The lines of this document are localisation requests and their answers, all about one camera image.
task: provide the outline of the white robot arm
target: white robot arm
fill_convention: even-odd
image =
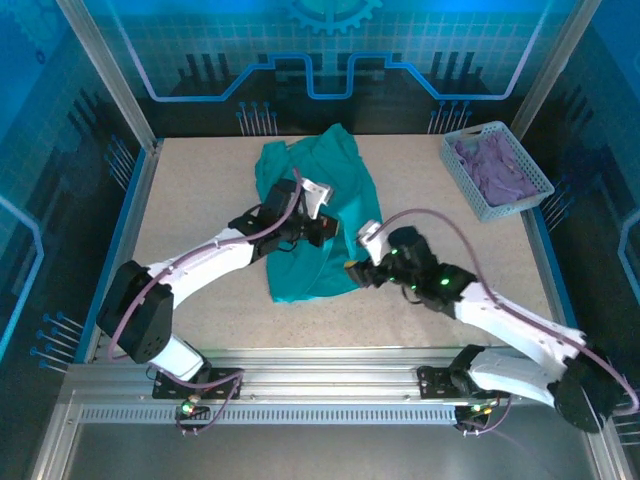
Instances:
[[[275,251],[281,242],[308,241],[320,247],[337,233],[338,223],[320,213],[332,190],[301,179],[302,193],[295,198],[296,182],[281,179],[265,202],[232,220],[228,227],[203,245],[175,257],[142,267],[134,261],[122,265],[107,292],[97,324],[136,363],[150,363],[181,381],[194,380],[206,368],[206,359],[171,332],[173,310],[194,292]],[[267,235],[291,205],[292,214]],[[136,295],[152,279],[160,278],[146,293],[124,329],[117,329]]]
[[[583,332],[550,322],[495,292],[488,295],[474,274],[438,262],[414,227],[389,232],[370,221],[360,230],[359,241],[369,259],[345,267],[360,287],[398,284],[413,291],[416,301],[412,303],[481,328],[526,356],[500,355],[470,345],[447,372],[423,369],[421,393],[438,391],[429,385],[440,382],[444,383],[440,391],[454,389],[461,397],[491,391],[518,395],[556,408],[586,431],[598,431],[594,417],[608,418],[621,400],[617,382],[581,353],[579,347],[587,344]]]

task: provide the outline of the blue glass wall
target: blue glass wall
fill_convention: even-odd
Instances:
[[[55,2],[0,2],[0,47],[0,478],[18,479],[76,346],[43,316],[84,323],[139,147]]]
[[[557,185],[540,213],[575,319],[636,385],[640,384],[639,24],[636,0],[603,0],[524,139]],[[625,441],[638,443],[640,437],[626,436]]]
[[[159,136],[511,121],[574,0],[88,2]]]

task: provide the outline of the purple towel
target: purple towel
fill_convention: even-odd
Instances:
[[[496,132],[480,140],[474,153],[460,141],[456,142],[455,149],[462,157],[460,163],[492,207],[538,193],[515,162],[515,153],[504,133]]]

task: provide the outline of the teal towel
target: teal towel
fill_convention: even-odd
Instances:
[[[287,147],[285,142],[264,146],[256,164],[256,188],[261,201],[278,179],[293,179],[293,167],[312,182],[334,189],[321,211],[340,222],[338,235],[316,248],[299,242],[290,253],[267,257],[267,278],[274,302],[295,302],[332,297],[357,286],[344,272],[348,260],[364,260],[357,243],[358,230],[369,220],[382,220],[376,188],[358,153],[352,135],[333,125],[318,137],[308,137]]]

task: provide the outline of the table surface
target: table surface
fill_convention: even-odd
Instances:
[[[143,265],[165,260],[215,236],[259,203],[254,165],[262,146],[297,139],[166,139],[134,259]],[[356,140],[384,218],[419,206],[445,213],[474,244],[491,286],[550,318],[520,215],[480,223],[439,158],[441,136],[363,135]],[[402,224],[416,225],[441,261],[473,271],[461,242],[441,221],[414,216]],[[395,285],[274,304],[265,268],[265,262],[256,263],[191,295],[174,312],[174,333],[202,349],[501,345],[475,327],[409,305]]]

